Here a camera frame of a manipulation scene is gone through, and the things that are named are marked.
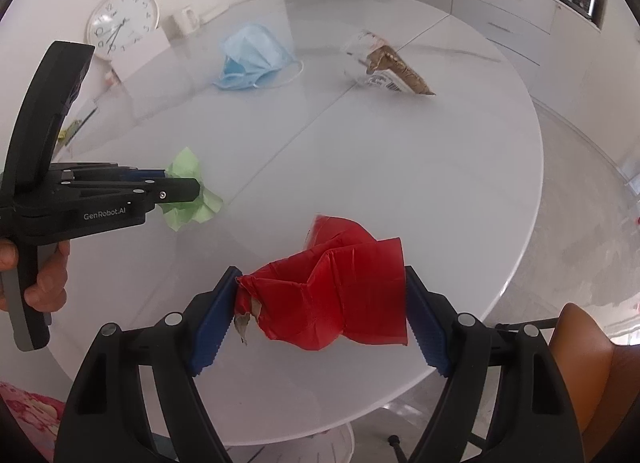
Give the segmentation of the person's left hand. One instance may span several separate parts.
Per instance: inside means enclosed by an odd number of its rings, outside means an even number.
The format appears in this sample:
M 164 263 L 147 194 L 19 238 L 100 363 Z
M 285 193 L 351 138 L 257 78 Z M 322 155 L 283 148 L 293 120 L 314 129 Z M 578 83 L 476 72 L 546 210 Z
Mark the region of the person's left hand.
M 37 282 L 24 294 L 25 301 L 30 307 L 40 313 L 55 313 L 65 305 L 68 257 L 70 257 L 70 241 L 58 243 L 53 254 L 40 268 Z M 17 261 L 16 246 L 7 239 L 1 239 L 1 272 L 16 268 Z M 0 303 L 2 311 L 9 311 L 2 282 Z

